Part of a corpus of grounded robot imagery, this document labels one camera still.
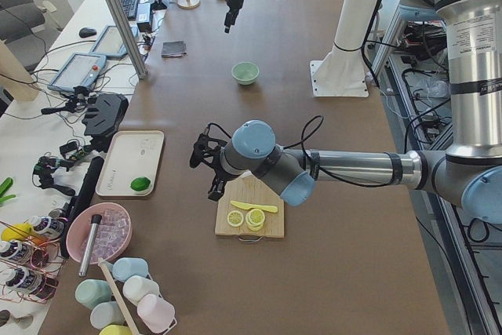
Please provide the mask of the light green bowl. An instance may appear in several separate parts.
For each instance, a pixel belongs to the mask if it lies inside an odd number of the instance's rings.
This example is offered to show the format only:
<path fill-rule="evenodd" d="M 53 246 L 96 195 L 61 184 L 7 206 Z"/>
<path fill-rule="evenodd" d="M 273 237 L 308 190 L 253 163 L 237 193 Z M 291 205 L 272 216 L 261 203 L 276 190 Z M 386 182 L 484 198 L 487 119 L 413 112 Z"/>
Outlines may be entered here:
<path fill-rule="evenodd" d="M 260 74 L 258 66 L 252 62 L 240 62 L 231 69 L 233 79 L 243 86 L 253 84 Z"/>

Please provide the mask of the lemon slice single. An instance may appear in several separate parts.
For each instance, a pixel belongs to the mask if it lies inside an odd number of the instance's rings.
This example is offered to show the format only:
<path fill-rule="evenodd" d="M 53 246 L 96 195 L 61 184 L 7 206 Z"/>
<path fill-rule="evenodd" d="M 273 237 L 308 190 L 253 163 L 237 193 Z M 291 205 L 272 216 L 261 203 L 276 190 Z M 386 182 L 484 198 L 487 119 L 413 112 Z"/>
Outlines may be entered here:
<path fill-rule="evenodd" d="M 227 214 L 227 224 L 233 228 L 239 228 L 244 222 L 244 215 L 238 210 L 232 210 Z"/>

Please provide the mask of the bamboo cutting board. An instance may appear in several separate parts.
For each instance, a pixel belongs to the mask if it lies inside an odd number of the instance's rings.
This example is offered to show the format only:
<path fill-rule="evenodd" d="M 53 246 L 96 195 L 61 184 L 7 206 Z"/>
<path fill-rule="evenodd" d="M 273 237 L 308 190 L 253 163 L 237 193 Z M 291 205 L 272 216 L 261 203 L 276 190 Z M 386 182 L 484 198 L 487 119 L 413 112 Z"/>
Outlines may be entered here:
<path fill-rule="evenodd" d="M 284 202 L 250 172 L 226 184 L 218 202 L 216 235 L 282 238 Z"/>

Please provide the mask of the grey folded cloth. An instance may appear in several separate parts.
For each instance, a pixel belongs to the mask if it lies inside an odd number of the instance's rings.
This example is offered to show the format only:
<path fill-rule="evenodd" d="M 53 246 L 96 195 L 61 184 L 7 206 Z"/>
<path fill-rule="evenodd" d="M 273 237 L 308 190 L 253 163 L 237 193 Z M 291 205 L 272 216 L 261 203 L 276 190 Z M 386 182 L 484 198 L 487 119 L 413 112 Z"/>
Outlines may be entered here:
<path fill-rule="evenodd" d="M 163 42 L 161 57 L 182 57 L 187 53 L 186 48 L 186 43 L 184 41 Z"/>

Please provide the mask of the beige rabbit tray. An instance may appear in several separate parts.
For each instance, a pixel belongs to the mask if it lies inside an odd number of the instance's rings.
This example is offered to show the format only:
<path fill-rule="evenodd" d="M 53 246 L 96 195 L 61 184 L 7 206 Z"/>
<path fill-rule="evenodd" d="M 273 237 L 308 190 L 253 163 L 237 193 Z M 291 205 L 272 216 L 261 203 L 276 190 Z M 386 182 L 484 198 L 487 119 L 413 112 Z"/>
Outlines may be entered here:
<path fill-rule="evenodd" d="M 140 197 L 152 193 L 164 145 L 159 130 L 117 132 L 111 141 L 95 192 L 101 197 Z M 141 192 L 130 188 L 136 177 L 148 177 L 150 187 Z"/>

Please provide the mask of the far teach pendant tablet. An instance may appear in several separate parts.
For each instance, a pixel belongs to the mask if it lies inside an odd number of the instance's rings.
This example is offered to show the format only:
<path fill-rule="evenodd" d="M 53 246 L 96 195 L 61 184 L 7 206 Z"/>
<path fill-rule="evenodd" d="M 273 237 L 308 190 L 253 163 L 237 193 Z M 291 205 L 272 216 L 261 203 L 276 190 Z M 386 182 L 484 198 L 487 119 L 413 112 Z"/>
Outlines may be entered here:
<path fill-rule="evenodd" d="M 105 55 L 109 60 L 120 60 L 127 54 L 122 36 L 115 25 L 107 25 L 101 31 L 90 52 Z"/>

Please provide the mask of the teach pendant tablet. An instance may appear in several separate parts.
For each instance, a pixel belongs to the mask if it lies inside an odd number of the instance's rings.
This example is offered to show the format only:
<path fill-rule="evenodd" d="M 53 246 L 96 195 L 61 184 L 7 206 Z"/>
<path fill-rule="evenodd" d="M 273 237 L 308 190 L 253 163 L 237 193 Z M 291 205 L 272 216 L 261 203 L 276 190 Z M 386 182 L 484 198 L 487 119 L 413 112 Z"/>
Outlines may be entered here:
<path fill-rule="evenodd" d="M 107 25 L 101 31 L 90 52 L 105 55 L 109 60 L 120 60 L 127 54 L 122 36 L 115 25 Z"/>
<path fill-rule="evenodd" d="M 106 63 L 107 57 L 102 54 L 74 53 L 53 77 L 48 88 L 66 93 L 74 92 L 78 86 L 92 89 Z"/>

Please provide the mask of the black bar tool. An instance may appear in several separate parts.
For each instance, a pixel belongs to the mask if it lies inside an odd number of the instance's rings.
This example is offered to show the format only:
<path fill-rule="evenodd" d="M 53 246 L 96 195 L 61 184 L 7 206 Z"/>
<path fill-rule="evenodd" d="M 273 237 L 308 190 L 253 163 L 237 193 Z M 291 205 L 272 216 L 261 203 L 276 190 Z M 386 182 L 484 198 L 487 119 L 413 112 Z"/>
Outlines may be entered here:
<path fill-rule="evenodd" d="M 66 247 L 69 228 L 75 218 L 90 206 L 103 164 L 104 159 L 100 156 L 96 156 L 91 160 L 78 195 L 72 198 L 69 203 L 64 216 L 67 219 L 67 223 L 60 238 L 60 253 L 66 260 L 70 257 Z"/>

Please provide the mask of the pink cup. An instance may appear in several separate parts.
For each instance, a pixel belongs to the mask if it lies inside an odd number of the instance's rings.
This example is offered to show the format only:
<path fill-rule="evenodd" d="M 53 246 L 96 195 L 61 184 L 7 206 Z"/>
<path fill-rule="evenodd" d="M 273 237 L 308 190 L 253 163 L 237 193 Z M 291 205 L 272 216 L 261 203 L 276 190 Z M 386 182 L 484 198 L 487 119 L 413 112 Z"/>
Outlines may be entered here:
<path fill-rule="evenodd" d="M 165 332 L 175 319 L 174 306 L 153 293 L 147 294 L 140 300 L 136 311 L 153 333 Z"/>

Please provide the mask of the near teach pendant tablet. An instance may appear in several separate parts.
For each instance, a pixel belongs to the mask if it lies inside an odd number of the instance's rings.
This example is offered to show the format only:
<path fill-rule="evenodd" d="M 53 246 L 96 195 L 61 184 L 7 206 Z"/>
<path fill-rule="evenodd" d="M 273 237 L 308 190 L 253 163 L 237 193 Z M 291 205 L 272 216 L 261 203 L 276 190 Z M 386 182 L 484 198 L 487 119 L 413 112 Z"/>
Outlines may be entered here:
<path fill-rule="evenodd" d="M 92 89 L 106 63 L 107 57 L 102 54 L 74 53 L 53 77 L 48 88 L 66 93 L 74 92 L 78 86 Z"/>

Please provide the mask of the mint green cup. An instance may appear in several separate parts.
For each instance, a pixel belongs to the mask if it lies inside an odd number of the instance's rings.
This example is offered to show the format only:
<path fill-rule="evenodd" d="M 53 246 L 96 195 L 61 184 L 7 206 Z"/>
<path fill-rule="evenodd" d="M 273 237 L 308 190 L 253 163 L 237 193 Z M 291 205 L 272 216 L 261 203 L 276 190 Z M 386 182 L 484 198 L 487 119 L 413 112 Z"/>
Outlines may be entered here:
<path fill-rule="evenodd" d="M 93 310 L 98 304 L 111 300 L 112 292 L 108 283 L 99 279 L 86 279 L 75 290 L 75 299 L 84 307 Z"/>

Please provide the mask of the yellow cup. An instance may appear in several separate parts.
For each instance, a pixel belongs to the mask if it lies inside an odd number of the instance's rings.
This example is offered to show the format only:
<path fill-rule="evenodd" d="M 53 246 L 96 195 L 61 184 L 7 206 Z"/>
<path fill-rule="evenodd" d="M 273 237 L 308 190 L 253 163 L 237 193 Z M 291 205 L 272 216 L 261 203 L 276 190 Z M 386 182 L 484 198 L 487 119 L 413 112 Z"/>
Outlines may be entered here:
<path fill-rule="evenodd" d="M 105 326 L 99 335 L 132 335 L 132 331 L 128 326 L 110 324 Z"/>

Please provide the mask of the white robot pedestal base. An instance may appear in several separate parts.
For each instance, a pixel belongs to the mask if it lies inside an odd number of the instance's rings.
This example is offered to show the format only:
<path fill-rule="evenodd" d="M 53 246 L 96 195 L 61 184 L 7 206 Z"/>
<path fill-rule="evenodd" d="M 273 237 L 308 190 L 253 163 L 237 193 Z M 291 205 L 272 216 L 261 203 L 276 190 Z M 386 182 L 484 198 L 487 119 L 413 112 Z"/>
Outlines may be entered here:
<path fill-rule="evenodd" d="M 380 0 L 344 0 L 333 48 L 311 62 L 311 85 L 317 97 L 367 97 L 362 47 Z"/>

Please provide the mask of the black bracket plate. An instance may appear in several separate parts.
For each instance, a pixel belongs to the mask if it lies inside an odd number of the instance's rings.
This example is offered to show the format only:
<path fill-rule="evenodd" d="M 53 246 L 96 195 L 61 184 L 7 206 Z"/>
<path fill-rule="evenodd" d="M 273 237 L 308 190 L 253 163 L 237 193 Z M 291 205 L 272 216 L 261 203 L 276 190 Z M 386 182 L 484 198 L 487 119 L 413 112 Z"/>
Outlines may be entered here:
<path fill-rule="evenodd" d="M 89 98 L 82 119 L 84 135 L 95 142 L 109 139 L 118 131 L 128 106 L 128 99 L 118 93 L 101 93 Z"/>

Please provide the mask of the aluminium frame post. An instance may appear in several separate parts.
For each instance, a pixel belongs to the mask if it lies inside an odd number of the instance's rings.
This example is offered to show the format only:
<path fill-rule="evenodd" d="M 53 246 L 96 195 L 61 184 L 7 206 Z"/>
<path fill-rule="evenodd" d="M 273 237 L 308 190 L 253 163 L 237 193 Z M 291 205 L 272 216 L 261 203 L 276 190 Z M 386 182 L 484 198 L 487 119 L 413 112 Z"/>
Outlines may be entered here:
<path fill-rule="evenodd" d="M 122 4 L 120 0 L 105 0 L 107 7 L 111 13 L 113 21 L 118 29 L 119 34 L 122 37 L 122 41 L 125 44 L 126 52 L 132 62 L 135 69 L 136 75 L 139 80 L 147 77 L 147 69 L 145 67 L 143 57 L 140 54 L 138 46 L 136 45 L 136 40 L 133 37 L 133 33 L 129 26 L 129 21 L 123 12 Z"/>

